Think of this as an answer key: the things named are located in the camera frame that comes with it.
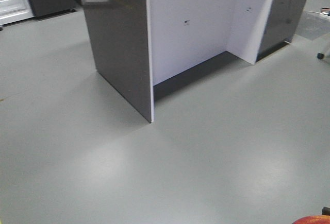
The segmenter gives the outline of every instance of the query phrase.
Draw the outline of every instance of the white panel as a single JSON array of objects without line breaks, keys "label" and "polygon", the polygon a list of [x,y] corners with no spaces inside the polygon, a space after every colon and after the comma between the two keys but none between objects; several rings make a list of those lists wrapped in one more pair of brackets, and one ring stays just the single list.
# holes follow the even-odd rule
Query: white panel
[{"label": "white panel", "polygon": [[226,51],[235,2],[149,1],[154,85]]},{"label": "white panel", "polygon": [[155,121],[155,103],[154,103],[154,74],[153,74],[153,58],[152,58],[152,43],[151,43],[151,21],[150,21],[150,0],[146,0],[146,14],[148,26],[148,55],[149,55],[149,74],[150,74],[150,108],[151,121]]},{"label": "white panel", "polygon": [[237,0],[227,51],[254,64],[273,0]]}]

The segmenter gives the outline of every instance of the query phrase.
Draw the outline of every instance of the stainless steel appliance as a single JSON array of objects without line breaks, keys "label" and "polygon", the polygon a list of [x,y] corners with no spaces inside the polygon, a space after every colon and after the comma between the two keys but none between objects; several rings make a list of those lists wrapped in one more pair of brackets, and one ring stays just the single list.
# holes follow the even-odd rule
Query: stainless steel appliance
[{"label": "stainless steel appliance", "polygon": [[2,25],[33,17],[28,0],[0,0],[0,30]]}]

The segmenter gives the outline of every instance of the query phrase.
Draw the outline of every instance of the kitchen island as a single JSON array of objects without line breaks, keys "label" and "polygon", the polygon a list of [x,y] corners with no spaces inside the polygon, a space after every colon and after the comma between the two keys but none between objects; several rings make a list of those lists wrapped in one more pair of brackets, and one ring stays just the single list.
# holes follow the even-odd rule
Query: kitchen island
[{"label": "kitchen island", "polygon": [[97,71],[153,122],[155,85],[225,51],[254,64],[272,3],[93,0],[84,11]]}]

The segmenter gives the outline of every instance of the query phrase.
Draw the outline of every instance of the gray floor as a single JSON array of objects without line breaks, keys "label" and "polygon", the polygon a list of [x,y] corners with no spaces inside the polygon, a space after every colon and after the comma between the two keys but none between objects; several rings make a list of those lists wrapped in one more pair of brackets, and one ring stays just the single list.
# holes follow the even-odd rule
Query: gray floor
[{"label": "gray floor", "polygon": [[[329,0],[309,0],[318,11]],[[330,34],[234,60],[149,125],[95,72],[81,11],[0,33],[3,224],[290,224],[330,205]]]}]

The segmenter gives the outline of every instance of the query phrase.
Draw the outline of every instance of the gray cabinet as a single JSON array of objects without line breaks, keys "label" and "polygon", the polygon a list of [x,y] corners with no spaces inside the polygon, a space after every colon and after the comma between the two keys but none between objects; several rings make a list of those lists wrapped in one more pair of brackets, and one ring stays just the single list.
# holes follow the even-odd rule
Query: gray cabinet
[{"label": "gray cabinet", "polygon": [[273,0],[259,53],[291,40],[298,26],[306,0]]}]

